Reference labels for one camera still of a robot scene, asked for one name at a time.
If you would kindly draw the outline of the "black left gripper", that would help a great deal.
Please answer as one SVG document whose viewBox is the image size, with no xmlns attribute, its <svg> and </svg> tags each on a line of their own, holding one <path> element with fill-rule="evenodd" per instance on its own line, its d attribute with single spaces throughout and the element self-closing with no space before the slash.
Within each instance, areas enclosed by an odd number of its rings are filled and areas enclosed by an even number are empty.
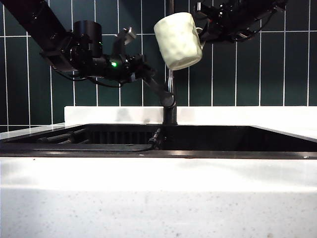
<svg viewBox="0 0 317 238">
<path fill-rule="evenodd" d="M 144 62 L 143 55 L 101 55 L 93 57 L 93 83 L 102 84 L 96 78 L 106 78 L 126 84 L 143 80 L 150 82 L 156 70 Z"/>
</svg>

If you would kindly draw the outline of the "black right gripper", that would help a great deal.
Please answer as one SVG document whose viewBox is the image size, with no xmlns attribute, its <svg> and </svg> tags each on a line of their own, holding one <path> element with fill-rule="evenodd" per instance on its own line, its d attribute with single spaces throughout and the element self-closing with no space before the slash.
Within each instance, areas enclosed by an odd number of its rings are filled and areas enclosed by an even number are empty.
<svg viewBox="0 0 317 238">
<path fill-rule="evenodd" d="M 238 1 L 221 3 L 219 7 L 210 6 L 204 28 L 199 28 L 201 43 L 239 42 L 239 35 L 232 20 L 232 12 L 239 7 Z"/>
</svg>

